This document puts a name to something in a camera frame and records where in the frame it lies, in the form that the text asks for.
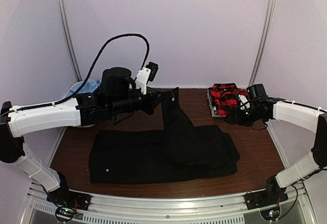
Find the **red black plaid shirt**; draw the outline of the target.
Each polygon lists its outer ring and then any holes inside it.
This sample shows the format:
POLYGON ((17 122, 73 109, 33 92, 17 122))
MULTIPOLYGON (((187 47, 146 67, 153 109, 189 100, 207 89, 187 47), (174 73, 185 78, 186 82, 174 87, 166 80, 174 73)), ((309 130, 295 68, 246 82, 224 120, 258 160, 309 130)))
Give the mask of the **red black plaid shirt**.
POLYGON ((208 90, 214 105, 221 114, 224 110, 227 115, 230 110, 239 107, 239 94, 246 96, 249 100, 246 89, 238 88, 235 83, 215 83, 208 90))

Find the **black long sleeve shirt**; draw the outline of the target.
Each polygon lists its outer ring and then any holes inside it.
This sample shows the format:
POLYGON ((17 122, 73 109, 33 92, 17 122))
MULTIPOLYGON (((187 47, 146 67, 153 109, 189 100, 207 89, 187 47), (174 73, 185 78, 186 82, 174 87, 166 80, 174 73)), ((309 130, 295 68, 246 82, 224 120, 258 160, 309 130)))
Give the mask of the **black long sleeve shirt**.
POLYGON ((162 130, 101 130, 89 155, 93 184, 156 184, 237 172, 239 152, 217 125, 195 126, 177 88, 161 100, 162 130))

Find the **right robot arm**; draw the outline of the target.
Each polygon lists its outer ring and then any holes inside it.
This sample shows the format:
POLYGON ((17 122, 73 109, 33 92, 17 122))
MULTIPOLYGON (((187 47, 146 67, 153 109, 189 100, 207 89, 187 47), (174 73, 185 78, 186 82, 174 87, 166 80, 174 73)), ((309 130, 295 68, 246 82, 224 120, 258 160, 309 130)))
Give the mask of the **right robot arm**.
POLYGON ((263 84, 246 89, 248 98, 228 111, 226 121, 251 127, 256 121, 272 125, 269 132, 288 166, 268 181, 262 193, 266 204, 273 204, 282 190, 297 181, 326 170, 326 110, 296 101, 267 95, 263 84))

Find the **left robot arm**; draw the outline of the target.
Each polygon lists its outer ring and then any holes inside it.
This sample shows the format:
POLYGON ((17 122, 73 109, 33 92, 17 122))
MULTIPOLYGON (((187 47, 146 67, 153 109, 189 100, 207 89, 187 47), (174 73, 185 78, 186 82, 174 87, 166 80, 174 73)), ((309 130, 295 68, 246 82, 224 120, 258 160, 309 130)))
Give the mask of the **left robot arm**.
POLYGON ((62 101, 32 106, 12 106, 5 102, 1 108, 1 161, 14 164, 30 178, 38 181, 63 206, 74 198, 62 174, 46 167, 32 155, 24 135, 57 127, 85 127, 112 120, 117 116, 131 116, 135 111, 149 115, 159 104, 160 93, 147 84, 153 81, 158 65, 142 67, 136 78, 131 71, 115 67, 102 74, 101 85, 91 93, 77 93, 62 101))

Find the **right circuit board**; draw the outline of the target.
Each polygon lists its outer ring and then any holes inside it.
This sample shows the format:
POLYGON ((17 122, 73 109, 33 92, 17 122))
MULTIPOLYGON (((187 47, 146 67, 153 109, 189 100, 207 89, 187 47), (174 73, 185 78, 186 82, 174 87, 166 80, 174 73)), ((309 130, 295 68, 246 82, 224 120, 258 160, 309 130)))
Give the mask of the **right circuit board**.
POLYGON ((276 221, 281 215, 279 208, 265 209, 260 211, 261 217, 265 221, 276 221))

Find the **circuit board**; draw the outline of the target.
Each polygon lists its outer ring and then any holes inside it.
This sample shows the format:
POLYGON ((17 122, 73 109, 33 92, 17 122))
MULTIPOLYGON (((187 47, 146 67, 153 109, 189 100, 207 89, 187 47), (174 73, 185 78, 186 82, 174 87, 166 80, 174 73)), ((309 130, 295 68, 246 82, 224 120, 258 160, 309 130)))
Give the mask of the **circuit board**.
POLYGON ((76 214, 75 210, 68 207, 58 207, 55 211, 55 217, 61 222, 71 221, 76 214))
POLYGON ((260 211, 261 217, 265 221, 276 221, 281 215, 279 208, 265 209, 260 211))

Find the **left circuit board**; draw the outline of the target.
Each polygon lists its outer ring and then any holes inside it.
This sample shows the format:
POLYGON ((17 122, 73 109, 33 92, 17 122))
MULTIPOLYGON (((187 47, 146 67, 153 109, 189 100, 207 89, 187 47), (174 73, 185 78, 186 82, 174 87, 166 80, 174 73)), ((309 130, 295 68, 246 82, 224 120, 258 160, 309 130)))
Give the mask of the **left circuit board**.
POLYGON ((55 211, 55 217, 61 222, 71 221, 76 214, 75 210, 68 207, 58 207, 55 211))

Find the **right aluminium frame post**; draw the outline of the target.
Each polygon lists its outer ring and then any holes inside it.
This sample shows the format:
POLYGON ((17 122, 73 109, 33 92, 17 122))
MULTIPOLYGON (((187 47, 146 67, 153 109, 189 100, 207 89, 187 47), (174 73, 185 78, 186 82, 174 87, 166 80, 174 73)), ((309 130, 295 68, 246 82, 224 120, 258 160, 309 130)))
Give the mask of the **right aluminium frame post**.
POLYGON ((262 29, 259 47, 258 47, 258 51, 256 53, 256 58, 255 58, 254 66, 252 69, 251 77, 250 77, 250 80, 248 83, 249 86, 251 86, 255 83, 256 78, 259 73, 259 70, 260 70, 260 65, 263 60, 264 51, 265 51, 265 48, 266 48, 266 45, 268 42, 269 32, 270 32, 273 17, 274 17, 276 1, 277 0, 268 0, 267 1, 263 29, 262 29))

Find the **aluminium frame post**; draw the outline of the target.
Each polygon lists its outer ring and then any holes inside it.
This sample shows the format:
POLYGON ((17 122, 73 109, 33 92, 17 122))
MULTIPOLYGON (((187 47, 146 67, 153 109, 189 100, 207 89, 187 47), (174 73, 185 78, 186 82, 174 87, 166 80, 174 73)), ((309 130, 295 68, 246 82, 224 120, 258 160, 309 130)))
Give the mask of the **aluminium frame post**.
POLYGON ((267 1, 263 29, 262 29, 259 47, 258 47, 258 51, 256 53, 256 58, 255 58, 254 66, 252 69, 251 77, 250 77, 250 80, 248 83, 249 86, 251 86, 255 83, 256 78, 259 73, 259 70, 260 70, 260 65, 263 60, 264 51, 265 51, 265 48, 266 48, 266 45, 268 42, 269 32, 270 32, 273 17, 274 17, 276 1, 277 0, 268 0, 267 1))
POLYGON ((75 79, 77 81, 82 81, 82 75, 81 75, 79 65, 78 65, 78 62, 76 59, 73 41, 72 41, 71 33, 69 30, 69 23, 68 23, 64 0, 57 0, 57 5, 58 5, 59 17, 60 17, 60 21, 61 21, 61 25, 62 25, 64 42, 65 42, 65 45, 67 48, 69 61, 72 65, 75 79))

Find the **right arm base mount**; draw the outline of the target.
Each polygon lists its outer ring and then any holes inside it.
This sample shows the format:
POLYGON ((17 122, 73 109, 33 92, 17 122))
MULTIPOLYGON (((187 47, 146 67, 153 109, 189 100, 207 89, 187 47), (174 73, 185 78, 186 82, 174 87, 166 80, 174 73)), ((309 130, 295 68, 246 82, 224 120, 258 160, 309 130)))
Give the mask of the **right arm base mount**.
POLYGON ((270 205, 277 205, 287 201, 286 188, 281 188, 274 176, 266 181, 266 188, 257 192, 247 192, 244 195, 245 204, 248 210, 262 208, 270 205))

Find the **front aluminium rail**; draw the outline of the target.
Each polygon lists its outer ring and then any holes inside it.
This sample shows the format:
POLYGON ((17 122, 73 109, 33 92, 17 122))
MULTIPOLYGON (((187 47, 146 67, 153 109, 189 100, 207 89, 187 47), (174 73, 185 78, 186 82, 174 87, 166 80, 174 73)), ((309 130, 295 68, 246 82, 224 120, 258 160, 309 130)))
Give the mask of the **front aluminium rail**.
MULTIPOLYGON (((318 223, 304 184, 287 188, 288 200, 279 206, 247 208, 244 196, 236 194, 191 198, 133 198, 91 194, 88 210, 78 210, 68 223, 318 223), (281 208, 277 221, 264 217, 281 208)), ((32 182, 18 223, 61 223, 56 206, 46 200, 42 187, 32 182)))

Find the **left aluminium frame post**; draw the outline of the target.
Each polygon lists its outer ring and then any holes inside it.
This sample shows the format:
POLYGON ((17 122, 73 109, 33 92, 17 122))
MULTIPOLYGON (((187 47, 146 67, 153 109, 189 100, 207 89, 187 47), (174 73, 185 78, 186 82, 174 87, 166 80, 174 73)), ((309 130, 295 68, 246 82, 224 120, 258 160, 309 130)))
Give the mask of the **left aluminium frame post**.
POLYGON ((69 61, 72 65, 75 79, 77 81, 82 81, 82 75, 81 75, 79 65, 78 65, 78 62, 76 59, 73 41, 72 41, 71 33, 69 30, 69 23, 68 23, 64 0, 57 0, 57 5, 58 5, 59 17, 60 17, 60 21, 61 21, 61 25, 62 25, 64 42, 65 42, 65 45, 67 48, 69 61))

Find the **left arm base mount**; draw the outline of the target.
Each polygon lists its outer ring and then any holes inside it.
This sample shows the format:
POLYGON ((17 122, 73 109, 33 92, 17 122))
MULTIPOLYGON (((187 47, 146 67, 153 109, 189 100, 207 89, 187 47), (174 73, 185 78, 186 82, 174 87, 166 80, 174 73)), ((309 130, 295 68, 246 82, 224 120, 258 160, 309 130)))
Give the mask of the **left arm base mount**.
POLYGON ((58 175, 60 179, 59 188, 54 191, 46 191, 47 200, 55 205, 87 211, 91 196, 70 190, 65 176, 60 172, 58 172, 58 175))

